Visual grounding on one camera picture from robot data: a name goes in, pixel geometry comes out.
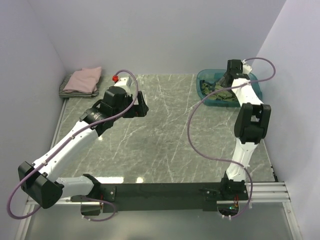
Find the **green printed tank top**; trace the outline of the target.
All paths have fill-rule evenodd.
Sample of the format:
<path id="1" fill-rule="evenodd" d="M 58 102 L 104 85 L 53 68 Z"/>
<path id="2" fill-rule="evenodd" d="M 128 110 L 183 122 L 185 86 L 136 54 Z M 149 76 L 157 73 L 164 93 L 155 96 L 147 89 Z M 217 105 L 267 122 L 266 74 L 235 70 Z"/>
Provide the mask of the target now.
<path id="1" fill-rule="evenodd" d="M 220 84 L 216 82 L 209 82 L 204 79 L 200 80 L 199 84 L 200 84 L 200 91 L 205 97 L 212 92 L 223 89 L 223 87 Z M 236 96 L 230 90 L 220 91 L 216 94 L 211 95 L 208 99 L 213 101 L 223 101 L 223 102 L 229 102 L 229 103 L 238 101 Z"/>

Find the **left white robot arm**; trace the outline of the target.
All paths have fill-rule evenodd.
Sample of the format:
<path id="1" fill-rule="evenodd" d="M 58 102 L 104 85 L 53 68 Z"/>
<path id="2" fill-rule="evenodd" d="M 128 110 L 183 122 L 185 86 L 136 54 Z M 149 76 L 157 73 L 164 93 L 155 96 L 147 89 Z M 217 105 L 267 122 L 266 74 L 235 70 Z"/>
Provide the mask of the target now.
<path id="1" fill-rule="evenodd" d="M 120 118 L 145 117 L 149 108 L 139 90 L 136 96 L 127 87 L 112 86 L 79 118 L 71 131 L 49 152 L 33 163 L 18 167 L 21 189 L 40 207 L 48 209 L 64 197 L 84 196 L 94 201 L 101 196 L 101 183 L 90 174 L 61 178 L 64 168 L 78 152 L 113 127 Z"/>

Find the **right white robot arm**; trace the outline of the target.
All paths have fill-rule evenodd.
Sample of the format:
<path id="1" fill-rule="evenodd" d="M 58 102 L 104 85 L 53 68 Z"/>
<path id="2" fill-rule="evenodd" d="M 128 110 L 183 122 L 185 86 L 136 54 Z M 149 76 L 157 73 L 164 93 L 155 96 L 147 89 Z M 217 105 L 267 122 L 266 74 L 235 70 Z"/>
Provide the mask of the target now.
<path id="1" fill-rule="evenodd" d="M 222 198 L 230 200 L 238 193 L 246 190 L 245 169 L 249 166 L 253 152 L 258 144 L 267 135 L 271 107 L 264 104 L 255 93 L 249 73 L 252 68 L 240 59 L 227 61 L 226 72 L 223 75 L 222 85 L 231 87 L 236 96 L 240 110 L 234 124 L 236 137 L 232 163 L 227 168 L 219 193 Z"/>

